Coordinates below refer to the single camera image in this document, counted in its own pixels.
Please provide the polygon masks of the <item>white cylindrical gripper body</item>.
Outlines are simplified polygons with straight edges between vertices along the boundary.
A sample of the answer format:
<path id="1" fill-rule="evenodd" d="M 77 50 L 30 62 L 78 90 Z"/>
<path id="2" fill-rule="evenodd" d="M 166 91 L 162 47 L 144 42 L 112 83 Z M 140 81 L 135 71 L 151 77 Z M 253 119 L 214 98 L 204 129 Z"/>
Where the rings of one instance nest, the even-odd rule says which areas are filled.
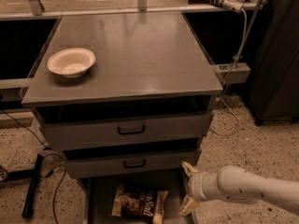
<path id="1" fill-rule="evenodd" d="M 217 174 L 197 172 L 189 177 L 189 194 L 198 202 L 221 200 L 223 192 L 218 186 Z"/>

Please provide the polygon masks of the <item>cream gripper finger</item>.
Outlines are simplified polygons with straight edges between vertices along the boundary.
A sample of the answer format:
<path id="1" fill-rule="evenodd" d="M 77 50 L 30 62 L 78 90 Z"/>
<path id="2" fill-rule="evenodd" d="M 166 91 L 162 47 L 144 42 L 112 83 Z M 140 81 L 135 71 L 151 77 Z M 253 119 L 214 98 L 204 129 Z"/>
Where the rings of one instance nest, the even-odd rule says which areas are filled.
<path id="1" fill-rule="evenodd" d="M 184 169 L 184 172 L 185 172 L 185 174 L 186 174 L 187 177 L 191 177 L 195 173 L 199 172 L 199 170 L 196 167 L 192 166 L 191 164 L 189 164 L 186 161 L 183 161 L 181 163 L 181 165 L 182 165 L 182 167 Z"/>
<path id="2" fill-rule="evenodd" d="M 183 199 L 182 206 L 180 208 L 180 214 L 186 217 L 193 210 L 195 210 L 199 206 L 199 202 L 197 202 L 193 197 L 186 195 Z"/>

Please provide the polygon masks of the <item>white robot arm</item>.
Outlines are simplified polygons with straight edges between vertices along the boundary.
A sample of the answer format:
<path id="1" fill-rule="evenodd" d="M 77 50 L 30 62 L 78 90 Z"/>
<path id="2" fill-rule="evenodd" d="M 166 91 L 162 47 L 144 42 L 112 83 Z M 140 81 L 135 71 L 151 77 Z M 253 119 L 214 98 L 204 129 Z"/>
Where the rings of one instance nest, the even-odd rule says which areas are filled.
<path id="1" fill-rule="evenodd" d="M 181 165 L 189 178 L 182 216 L 198 208 L 200 202 L 213 200 L 248 204 L 262 200 L 299 215 L 298 182 L 262 177 L 233 165 L 218 172 L 200 172 L 186 161 Z"/>

